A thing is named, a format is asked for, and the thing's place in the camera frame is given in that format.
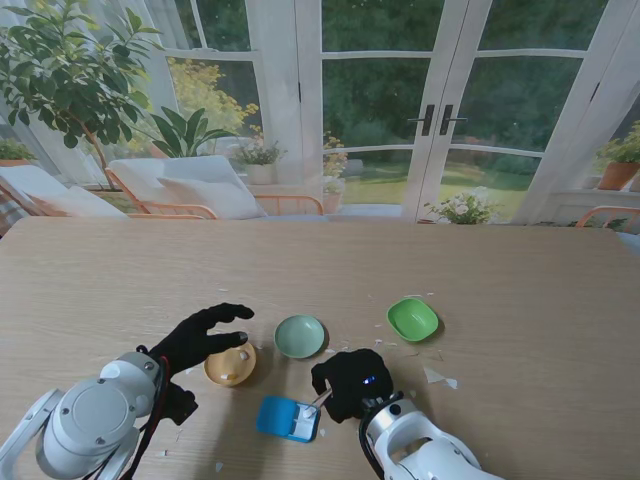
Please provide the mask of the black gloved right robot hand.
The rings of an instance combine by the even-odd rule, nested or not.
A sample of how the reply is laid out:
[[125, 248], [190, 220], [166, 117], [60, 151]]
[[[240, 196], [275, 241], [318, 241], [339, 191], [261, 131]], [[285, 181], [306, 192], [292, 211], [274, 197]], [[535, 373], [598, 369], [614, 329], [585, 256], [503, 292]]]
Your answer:
[[365, 399], [388, 399], [394, 392], [391, 374], [383, 358], [371, 349], [339, 352], [311, 369], [312, 386], [321, 396], [330, 388], [324, 402], [336, 423], [362, 419]]

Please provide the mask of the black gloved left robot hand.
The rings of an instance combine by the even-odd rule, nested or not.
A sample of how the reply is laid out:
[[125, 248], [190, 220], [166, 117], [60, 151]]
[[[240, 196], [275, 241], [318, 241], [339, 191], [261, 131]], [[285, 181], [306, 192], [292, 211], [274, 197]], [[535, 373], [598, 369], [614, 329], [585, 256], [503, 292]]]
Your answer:
[[242, 304], [222, 303], [202, 309], [181, 321], [149, 355], [165, 360], [169, 373], [175, 375], [203, 363], [210, 355], [240, 347], [248, 340], [243, 331], [210, 334], [218, 323], [231, 323], [236, 319], [254, 317], [252, 309]]

